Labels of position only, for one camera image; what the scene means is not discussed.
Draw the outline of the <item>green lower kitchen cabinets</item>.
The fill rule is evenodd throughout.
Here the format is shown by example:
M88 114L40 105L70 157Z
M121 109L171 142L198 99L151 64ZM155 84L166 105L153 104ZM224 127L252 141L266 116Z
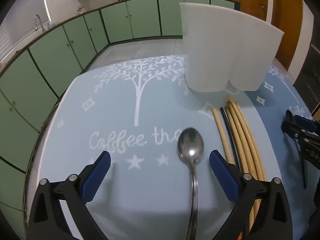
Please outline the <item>green lower kitchen cabinets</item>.
M75 77L107 47L180 37L181 2L235 10L235 0L125 0L70 18L22 48L1 72L1 172L17 192L1 202L18 211L31 155L44 122Z

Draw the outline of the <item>white utensil holder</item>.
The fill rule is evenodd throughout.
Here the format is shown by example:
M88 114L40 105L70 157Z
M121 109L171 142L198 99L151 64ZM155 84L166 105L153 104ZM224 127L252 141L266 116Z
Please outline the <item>white utensil holder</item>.
M256 91L263 83L284 32L249 14L216 5L180 3L184 75L196 92L231 84Z

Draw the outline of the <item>kitchen faucet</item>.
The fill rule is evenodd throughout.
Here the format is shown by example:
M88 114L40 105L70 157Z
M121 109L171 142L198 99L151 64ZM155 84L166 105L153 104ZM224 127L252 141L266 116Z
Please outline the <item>kitchen faucet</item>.
M45 28L44 28L44 25L43 25L43 23L42 23L42 20L41 20L41 18L40 18L40 16L39 16L38 14L36 14L36 15L34 16L34 23L35 23L35 31L38 31L38 30L39 30L39 27L40 27L42 33L45 33L45 32L46 32L46 30L45 30Z

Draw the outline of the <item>black appliance with green light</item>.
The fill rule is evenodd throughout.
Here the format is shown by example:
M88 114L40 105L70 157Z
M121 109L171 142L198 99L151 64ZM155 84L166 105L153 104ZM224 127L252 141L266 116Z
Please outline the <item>black appliance with green light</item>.
M302 70L293 85L311 115L319 110L319 49L310 44Z

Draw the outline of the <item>metal spoon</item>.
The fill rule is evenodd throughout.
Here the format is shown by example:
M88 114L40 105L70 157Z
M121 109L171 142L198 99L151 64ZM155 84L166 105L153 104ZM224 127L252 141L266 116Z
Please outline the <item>metal spoon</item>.
M191 177L191 204L187 235L185 239L195 239L198 220L199 184L196 166L203 158L204 142L199 131L188 127L182 131L177 142L178 156L188 166Z

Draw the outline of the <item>light blue coffee tree mat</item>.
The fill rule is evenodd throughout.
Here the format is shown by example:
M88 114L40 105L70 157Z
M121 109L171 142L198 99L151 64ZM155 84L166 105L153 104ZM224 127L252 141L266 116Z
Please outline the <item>light blue coffee tree mat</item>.
M185 82L182 56L151 57L98 68L74 79L44 142L39 178L63 181L79 174L103 151L107 172L87 208L109 239L185 239L190 213L190 174L177 153L188 127L203 137L198 239L211 239L233 204L209 166L223 145L212 108L231 96L251 127L268 179L280 175L255 97L227 85L198 93Z

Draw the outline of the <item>black chopstick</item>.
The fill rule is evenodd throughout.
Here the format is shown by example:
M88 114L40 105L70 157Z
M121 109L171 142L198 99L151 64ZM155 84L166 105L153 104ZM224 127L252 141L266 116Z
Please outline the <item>black chopstick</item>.
M238 159L238 153L237 153L237 149L236 149L236 144L235 144L234 137L233 137L233 134L232 134L231 126L230 126L229 120L227 118L226 112L225 112L223 107L220 107L220 112L222 114L226 129L227 129L227 133L228 133L228 136L229 136L229 140L230 140L230 143L231 143L231 149L232 149L232 152L233 152L235 165L239 170L241 170L239 159Z

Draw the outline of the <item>window blind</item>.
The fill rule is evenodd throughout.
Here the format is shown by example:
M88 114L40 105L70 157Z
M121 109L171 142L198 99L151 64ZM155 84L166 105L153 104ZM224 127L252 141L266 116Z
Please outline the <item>window blind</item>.
M43 24L50 21L44 0L16 0L1 23L1 59L35 31L34 16Z

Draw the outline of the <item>darker blue mat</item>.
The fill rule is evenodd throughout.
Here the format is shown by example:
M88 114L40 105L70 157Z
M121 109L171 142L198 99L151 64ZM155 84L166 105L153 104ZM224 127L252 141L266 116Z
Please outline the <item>darker blue mat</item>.
M319 239L319 230L304 235L309 228L309 219L316 211L313 199L319 182L319 170L306 163L307 185L304 186L299 144L281 130L287 110L308 119L311 118L310 111L290 80L275 66L269 68L257 91L246 94L265 125L276 155L291 209L293 238Z

